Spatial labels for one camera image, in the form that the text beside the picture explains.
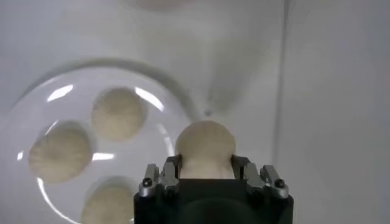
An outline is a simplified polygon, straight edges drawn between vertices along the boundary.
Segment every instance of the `round dough ball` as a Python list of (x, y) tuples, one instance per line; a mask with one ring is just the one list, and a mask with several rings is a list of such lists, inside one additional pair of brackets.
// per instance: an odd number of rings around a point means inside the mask
[(234, 179), (230, 158), (235, 152), (233, 135), (221, 124), (200, 121), (184, 129), (176, 141), (183, 159), (181, 178)]
[(81, 215), (83, 224), (129, 224), (133, 218), (133, 197), (124, 187), (98, 189), (87, 201)]
[(43, 181), (60, 183), (80, 174), (91, 161), (88, 139), (77, 128), (56, 128), (30, 150), (31, 171)]
[(176, 151), (183, 160), (230, 161), (236, 150), (234, 136), (221, 124), (199, 121), (188, 126), (176, 141)]
[(125, 88), (113, 89), (98, 97), (91, 123), (105, 139), (123, 141), (134, 136), (144, 122), (140, 98)]

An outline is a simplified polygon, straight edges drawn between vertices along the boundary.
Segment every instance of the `white table surface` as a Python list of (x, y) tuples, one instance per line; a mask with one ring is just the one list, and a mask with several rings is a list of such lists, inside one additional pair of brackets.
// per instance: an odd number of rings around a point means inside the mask
[(211, 110), (239, 155), (271, 163), (283, 1), (186, 0), (159, 11), (135, 0), (2, 0), (0, 124), (53, 69), (136, 61), (175, 80), (200, 118)]

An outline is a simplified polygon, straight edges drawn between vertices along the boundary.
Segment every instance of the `white plate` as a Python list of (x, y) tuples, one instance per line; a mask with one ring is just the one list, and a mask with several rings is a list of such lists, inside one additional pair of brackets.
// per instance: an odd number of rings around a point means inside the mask
[[(140, 132), (125, 142), (98, 138), (90, 125), (96, 96), (112, 87), (134, 90), (147, 108)], [(57, 121), (76, 121), (93, 141), (93, 160), (77, 177), (45, 184), (28, 165), (29, 150)], [(116, 68), (85, 68), (56, 76), (15, 105), (1, 130), (0, 223), (79, 223), (87, 191), (119, 176), (136, 192), (146, 165), (164, 163), (190, 119), (179, 101), (149, 77)]]

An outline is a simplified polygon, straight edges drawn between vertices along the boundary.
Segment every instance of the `white wall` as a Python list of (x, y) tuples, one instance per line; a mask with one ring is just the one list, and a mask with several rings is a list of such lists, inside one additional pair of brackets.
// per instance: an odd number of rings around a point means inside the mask
[(390, 223), (390, 1), (291, 0), (283, 70), (295, 223)]

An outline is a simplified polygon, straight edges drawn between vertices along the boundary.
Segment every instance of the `bolt head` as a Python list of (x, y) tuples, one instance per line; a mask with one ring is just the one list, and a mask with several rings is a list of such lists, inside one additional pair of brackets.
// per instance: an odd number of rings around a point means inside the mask
[(275, 180), (275, 187), (284, 188), (286, 186), (285, 181), (282, 179)]
[(149, 178), (149, 177), (144, 178), (144, 180), (142, 181), (142, 185), (143, 185), (144, 187), (150, 187), (150, 186), (152, 186), (152, 183), (153, 183), (153, 181), (152, 181), (152, 179)]

